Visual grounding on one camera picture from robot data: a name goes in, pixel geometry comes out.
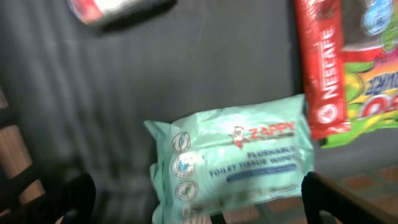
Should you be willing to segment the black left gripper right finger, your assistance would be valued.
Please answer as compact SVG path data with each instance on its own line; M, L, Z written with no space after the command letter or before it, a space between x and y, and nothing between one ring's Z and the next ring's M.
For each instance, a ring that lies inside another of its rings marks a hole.
M322 223L320 212L342 223L395 224L397 217L355 196L316 172L302 181L302 200L308 224Z

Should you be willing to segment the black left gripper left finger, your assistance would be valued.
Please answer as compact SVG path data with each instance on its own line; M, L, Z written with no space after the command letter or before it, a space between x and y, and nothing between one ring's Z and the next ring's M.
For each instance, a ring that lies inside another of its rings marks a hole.
M73 178L60 189L32 202L31 223L55 223L68 212L76 211L73 223L89 224L96 199L95 183L89 174Z

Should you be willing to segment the mint toilet wipes pack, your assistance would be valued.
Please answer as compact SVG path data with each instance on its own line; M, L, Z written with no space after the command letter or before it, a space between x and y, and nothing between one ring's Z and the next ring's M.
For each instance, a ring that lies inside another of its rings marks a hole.
M305 97L146 121L156 142L150 177L159 205L153 223L298 197L314 168Z

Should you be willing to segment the red Nescafe stick sachet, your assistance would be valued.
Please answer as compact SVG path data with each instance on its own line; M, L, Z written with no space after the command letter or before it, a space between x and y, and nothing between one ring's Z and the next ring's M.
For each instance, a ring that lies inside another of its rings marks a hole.
M346 115L340 0L295 0L307 120L313 139L351 129Z

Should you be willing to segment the colourful candy bag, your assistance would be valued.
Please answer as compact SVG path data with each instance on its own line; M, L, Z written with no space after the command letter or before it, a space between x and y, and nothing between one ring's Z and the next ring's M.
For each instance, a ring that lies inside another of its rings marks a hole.
M350 131L328 136L324 148L397 127L397 1L344 0L343 71Z

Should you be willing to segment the grey plastic mesh basket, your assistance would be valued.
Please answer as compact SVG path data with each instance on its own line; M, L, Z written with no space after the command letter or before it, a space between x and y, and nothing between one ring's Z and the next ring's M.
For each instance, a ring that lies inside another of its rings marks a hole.
M87 172L93 223L150 223L144 121L302 92L292 1L179 1L89 27L66 1L1 2L1 87L46 190Z

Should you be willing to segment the red white small packet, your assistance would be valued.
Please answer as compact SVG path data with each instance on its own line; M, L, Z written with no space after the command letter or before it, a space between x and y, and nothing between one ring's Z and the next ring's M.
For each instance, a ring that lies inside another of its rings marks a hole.
M176 0L67 0L72 13L87 26L104 26L124 18L159 12Z

